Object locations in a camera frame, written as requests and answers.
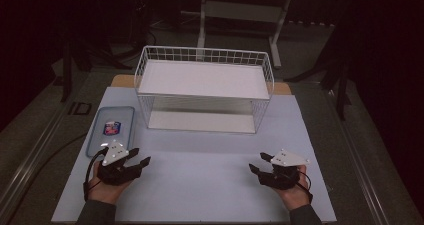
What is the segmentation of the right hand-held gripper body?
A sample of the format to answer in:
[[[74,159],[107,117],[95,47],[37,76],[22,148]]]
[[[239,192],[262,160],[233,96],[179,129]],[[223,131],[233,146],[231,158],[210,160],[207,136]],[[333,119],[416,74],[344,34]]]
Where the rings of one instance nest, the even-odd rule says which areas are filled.
[[[280,150],[271,162],[271,172],[264,172],[263,176],[258,176],[259,183],[279,190],[291,189],[298,185],[300,172],[297,167],[306,165],[307,160],[284,149]]]

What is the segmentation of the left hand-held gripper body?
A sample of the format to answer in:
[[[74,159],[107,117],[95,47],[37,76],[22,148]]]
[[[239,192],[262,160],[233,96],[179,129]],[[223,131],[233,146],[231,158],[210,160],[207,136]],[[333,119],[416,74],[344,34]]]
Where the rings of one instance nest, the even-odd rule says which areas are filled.
[[[138,165],[126,167],[127,150],[121,143],[113,141],[107,145],[106,155],[98,168],[98,178],[108,185],[121,185],[141,176]]]

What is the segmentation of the clear blue plastic tray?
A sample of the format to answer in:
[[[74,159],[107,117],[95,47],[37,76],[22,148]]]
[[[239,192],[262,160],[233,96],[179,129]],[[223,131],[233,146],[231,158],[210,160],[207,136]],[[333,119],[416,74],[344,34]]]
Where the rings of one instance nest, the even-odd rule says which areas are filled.
[[[109,143],[119,142],[125,149],[132,147],[135,108],[132,106],[101,107],[89,135],[86,155],[93,157]]]

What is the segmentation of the small red blue packet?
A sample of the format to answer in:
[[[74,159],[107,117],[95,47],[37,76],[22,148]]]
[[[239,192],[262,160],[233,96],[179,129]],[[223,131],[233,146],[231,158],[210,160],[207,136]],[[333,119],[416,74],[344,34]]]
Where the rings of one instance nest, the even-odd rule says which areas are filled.
[[[106,122],[103,129],[105,136],[114,136],[120,133],[121,123],[117,121]]]

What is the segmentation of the person's right hand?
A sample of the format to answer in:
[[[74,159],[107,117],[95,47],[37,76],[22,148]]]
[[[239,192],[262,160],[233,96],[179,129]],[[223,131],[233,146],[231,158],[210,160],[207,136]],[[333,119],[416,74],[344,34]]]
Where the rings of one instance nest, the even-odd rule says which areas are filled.
[[[282,200],[284,206],[288,211],[291,211],[303,205],[311,204],[309,194],[306,191],[308,187],[306,166],[300,165],[297,167],[297,169],[300,172],[300,179],[298,181],[298,185],[287,190],[275,189],[275,192],[278,194],[279,198]]]

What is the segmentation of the person's left hand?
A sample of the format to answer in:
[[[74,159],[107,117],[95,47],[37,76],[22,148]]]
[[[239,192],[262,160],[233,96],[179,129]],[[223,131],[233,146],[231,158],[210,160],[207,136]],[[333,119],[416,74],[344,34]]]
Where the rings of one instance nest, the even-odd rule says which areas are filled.
[[[99,165],[99,161],[96,161],[94,163],[92,169],[92,177],[88,182],[87,198],[89,200],[95,200],[115,205],[119,200],[121,194],[131,184],[131,181],[128,181],[121,185],[105,184],[98,178]]]

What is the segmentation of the pale blue table mat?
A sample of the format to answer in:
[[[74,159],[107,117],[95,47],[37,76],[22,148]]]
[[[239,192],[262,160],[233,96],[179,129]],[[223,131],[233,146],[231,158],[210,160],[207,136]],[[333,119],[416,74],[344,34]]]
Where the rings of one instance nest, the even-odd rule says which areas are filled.
[[[134,145],[150,163],[117,203],[121,223],[285,223],[281,200],[249,169],[271,171],[260,155],[282,149],[309,160],[312,206],[322,221],[336,219],[293,95],[272,97],[255,134],[163,131],[139,123]]]

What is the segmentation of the black stand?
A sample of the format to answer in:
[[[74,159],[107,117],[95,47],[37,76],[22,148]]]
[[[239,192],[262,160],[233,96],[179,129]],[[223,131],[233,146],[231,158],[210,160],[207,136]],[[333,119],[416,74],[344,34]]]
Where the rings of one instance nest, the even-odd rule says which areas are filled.
[[[60,36],[62,38],[63,45],[63,67],[62,76],[60,77],[60,85],[63,88],[61,98],[62,102],[67,101],[72,92],[72,62],[75,62],[80,70],[89,71],[92,65],[88,56],[92,55],[100,58],[114,68],[129,70],[130,67],[124,65],[121,62],[121,59],[128,58],[136,54],[137,47],[115,55],[108,53],[88,42],[80,34],[67,26],[61,27]]]
[[[314,74],[325,71],[325,75],[319,82],[319,85],[322,89],[330,91],[335,84],[338,84],[336,112],[338,117],[344,121],[344,104],[346,101],[348,71],[351,62],[352,56],[347,50],[325,46],[311,69],[294,77],[287,78],[286,81],[299,82]]]

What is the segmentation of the white metal desk frame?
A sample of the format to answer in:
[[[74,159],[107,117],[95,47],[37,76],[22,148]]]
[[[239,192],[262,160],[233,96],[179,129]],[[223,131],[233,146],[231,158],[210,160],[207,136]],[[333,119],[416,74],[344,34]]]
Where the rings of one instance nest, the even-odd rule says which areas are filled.
[[[268,23],[275,26],[274,33],[268,37],[273,65],[276,69],[282,68],[278,50],[278,40],[286,20],[291,0],[283,0],[283,5],[265,6],[254,4],[243,4],[234,2],[223,2],[216,0],[201,0],[200,26],[197,47],[203,48],[206,41],[206,19],[220,18],[237,22]]]

